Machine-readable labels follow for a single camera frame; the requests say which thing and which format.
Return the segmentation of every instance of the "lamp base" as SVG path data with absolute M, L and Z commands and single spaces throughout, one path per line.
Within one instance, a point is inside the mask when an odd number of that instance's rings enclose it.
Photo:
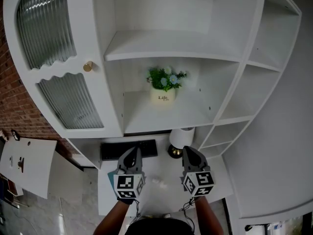
M 182 157 L 182 149 L 178 149 L 172 145 L 168 147 L 167 152 L 173 159 L 179 159 Z

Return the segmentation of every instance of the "white countertop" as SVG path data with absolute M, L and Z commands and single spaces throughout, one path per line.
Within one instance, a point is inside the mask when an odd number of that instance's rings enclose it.
M 183 190 L 179 177 L 182 177 L 184 168 L 182 158 L 173 159 L 167 153 L 169 135 L 149 135 L 129 138 L 111 138 L 107 142 L 126 142 L 138 140 L 156 140 L 157 157 L 143 158 L 142 171 L 144 171 L 146 184 L 138 199 L 139 211 L 142 215 L 164 214 L 177 212 L 183 204 L 188 202 L 190 194 Z M 208 202 L 214 202 L 233 194 L 232 186 L 221 156 L 207 159 L 213 171 L 216 185 L 206 197 Z M 115 170 L 117 161 L 103 161 L 98 173 L 98 205 L 99 215 L 107 215 L 116 204 L 117 199 L 110 184 L 108 173 Z M 161 180 L 165 186 L 153 183 L 153 179 Z M 126 216 L 135 216 L 136 205 L 132 204 Z

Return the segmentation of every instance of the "gray floor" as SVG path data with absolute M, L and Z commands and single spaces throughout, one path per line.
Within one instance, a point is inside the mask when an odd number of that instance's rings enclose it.
M 50 196 L 47 200 L 32 193 L 24 192 L 24 202 L 29 207 L 21 206 L 20 209 L 3 203 L 3 212 L 6 219 L 5 227 L 0 226 L 0 231 L 5 235 L 91 235 L 103 216 L 98 215 L 96 169 L 85 169 L 83 204 L 70 204 L 62 198 Z M 211 204 L 219 219 L 224 234 L 228 235 L 226 216 L 222 201 Z M 186 221 L 183 213 L 171 214 L 173 218 Z M 187 211 L 195 224 L 195 234 L 199 235 L 197 214 L 195 209 Z M 132 218 L 124 220 L 120 235 L 125 234 Z

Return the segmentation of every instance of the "white cabinet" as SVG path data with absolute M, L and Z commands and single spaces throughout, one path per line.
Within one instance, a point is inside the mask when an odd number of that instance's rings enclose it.
M 301 20 L 292 0 L 4 0 L 3 11 L 23 83 L 62 137 L 196 126 L 195 146 L 216 155 L 274 90 Z M 168 107 L 149 99 L 156 65 L 188 74 Z
M 56 143 L 10 138 L 3 149 L 0 173 L 42 198 L 52 194 L 69 201 L 81 201 L 83 172 L 55 151 Z
M 106 83 L 93 1 L 3 3 L 15 66 L 30 96 L 62 137 L 122 135 Z M 93 62 L 89 72 L 83 69 L 88 61 Z

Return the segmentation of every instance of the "black keyboard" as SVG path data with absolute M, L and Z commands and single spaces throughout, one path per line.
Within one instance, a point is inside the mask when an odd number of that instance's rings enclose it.
M 140 142 L 141 156 L 143 158 L 157 156 L 157 144 L 155 140 L 143 140 L 134 142 L 120 142 L 120 143 L 102 143 L 101 155 L 102 161 L 118 160 L 130 148 L 136 146 Z

